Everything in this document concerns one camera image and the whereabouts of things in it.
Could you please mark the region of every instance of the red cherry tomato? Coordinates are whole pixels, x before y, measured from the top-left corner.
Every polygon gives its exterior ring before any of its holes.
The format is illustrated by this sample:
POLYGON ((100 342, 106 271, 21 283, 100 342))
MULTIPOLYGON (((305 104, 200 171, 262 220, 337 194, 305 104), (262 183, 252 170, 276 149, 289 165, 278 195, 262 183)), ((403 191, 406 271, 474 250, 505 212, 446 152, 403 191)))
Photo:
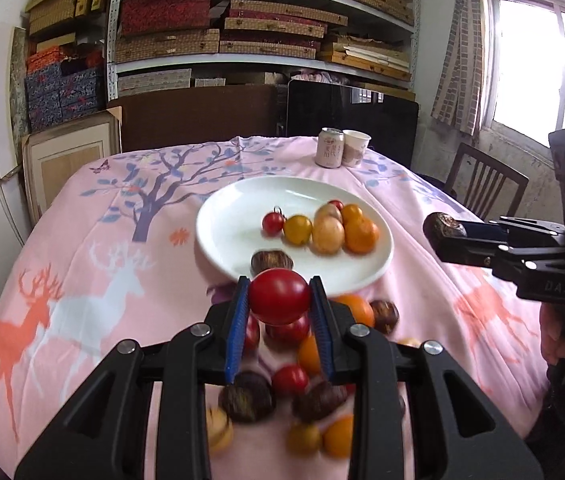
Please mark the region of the red cherry tomato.
POLYGON ((243 347, 243 353, 255 351, 259 344, 260 324, 258 323, 256 316, 249 314, 249 319, 246 322, 245 346, 243 347))
POLYGON ((283 366, 272 377, 272 387, 280 397, 301 395, 308 384, 309 376, 299 365, 283 366))
POLYGON ((249 308, 268 325, 293 323, 309 310, 311 293, 301 275, 289 269, 267 269, 249 284, 249 308))
POLYGON ((274 208, 273 211, 267 213, 262 219, 262 230, 267 236, 275 236, 284 226, 284 216, 280 208, 274 208))
POLYGON ((338 211, 342 211, 342 208, 344 207, 344 204, 339 200, 329 200, 329 204, 335 205, 338 208, 338 211))
POLYGON ((309 316, 296 319, 293 323, 281 326, 265 325, 264 330, 267 335, 276 343, 284 345, 298 346, 309 335, 309 316))

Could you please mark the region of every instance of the tablecloth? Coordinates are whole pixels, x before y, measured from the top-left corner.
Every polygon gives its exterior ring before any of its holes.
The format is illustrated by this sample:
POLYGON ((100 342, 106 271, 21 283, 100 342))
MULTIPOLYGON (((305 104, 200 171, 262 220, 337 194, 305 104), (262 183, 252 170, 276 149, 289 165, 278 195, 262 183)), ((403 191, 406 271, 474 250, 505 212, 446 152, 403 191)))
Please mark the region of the tablecloth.
MULTIPOLYGON (((529 432, 547 388, 539 304, 519 300, 488 270, 441 264, 422 233, 430 212, 475 220, 473 214, 383 155, 368 150, 360 168, 327 170, 314 163, 315 147, 313 137, 238 137, 123 153, 72 176, 25 244, 0 299, 0 465, 9 475, 119 340, 169 340, 230 298, 232 283, 197 248, 196 215, 215 190, 271 174, 328 182, 376 208, 392 230, 395 253, 385 275, 359 294, 393 301, 401 316, 393 340, 440 341, 518 434, 529 432)), ((259 228, 260 219, 246 221, 259 228)), ((271 368, 291 359, 263 343, 260 355, 271 368)), ((159 387, 156 393, 147 478, 159 387)), ((216 396, 209 387, 208 403, 216 396)), ((351 402, 334 416, 347 410, 351 402)), ((289 412, 283 403, 267 422, 237 426, 232 447, 212 460, 214 478, 343 480, 346 461, 288 455, 289 412)))

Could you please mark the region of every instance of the silver screw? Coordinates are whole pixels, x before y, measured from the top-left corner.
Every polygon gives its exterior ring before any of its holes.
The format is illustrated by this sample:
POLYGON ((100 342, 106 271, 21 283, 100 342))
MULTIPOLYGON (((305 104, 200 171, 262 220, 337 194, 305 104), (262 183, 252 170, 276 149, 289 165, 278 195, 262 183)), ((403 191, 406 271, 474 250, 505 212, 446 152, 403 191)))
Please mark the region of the silver screw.
POLYGON ((121 354, 130 354, 135 349, 136 342, 133 339, 123 339, 116 346, 116 350, 121 354))
POLYGON ((351 332, 351 334, 355 335, 356 337, 364 337, 366 335, 369 335, 371 333, 371 330, 369 330, 368 326, 357 323, 349 327, 349 332, 351 332))
POLYGON ((196 323, 191 330, 196 337, 204 337, 211 333, 211 327, 205 323, 196 323))
POLYGON ((442 354, 442 351, 444 350, 442 345, 434 340, 425 341, 423 348, 424 351, 427 352, 427 354, 431 354, 431 355, 442 354))

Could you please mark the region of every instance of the white cup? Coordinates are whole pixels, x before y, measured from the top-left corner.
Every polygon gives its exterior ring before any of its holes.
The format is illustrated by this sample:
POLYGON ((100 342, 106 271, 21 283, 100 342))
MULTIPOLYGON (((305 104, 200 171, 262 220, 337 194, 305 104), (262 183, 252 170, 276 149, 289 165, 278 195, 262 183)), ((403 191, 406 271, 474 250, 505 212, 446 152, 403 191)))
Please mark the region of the white cup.
POLYGON ((348 168, 357 168, 362 162, 371 137, 356 130, 343 130, 342 132, 344 133, 342 165, 348 168))

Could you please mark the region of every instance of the beverage can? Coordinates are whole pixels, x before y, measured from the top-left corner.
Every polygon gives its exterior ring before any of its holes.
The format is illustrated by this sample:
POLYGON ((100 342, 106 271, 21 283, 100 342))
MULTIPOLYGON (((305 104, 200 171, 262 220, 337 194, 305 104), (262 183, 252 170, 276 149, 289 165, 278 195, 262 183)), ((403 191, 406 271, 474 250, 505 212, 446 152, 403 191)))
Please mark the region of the beverage can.
POLYGON ((344 134, 336 128, 323 128, 318 135, 315 163, 323 168, 339 168, 342 164, 344 134))

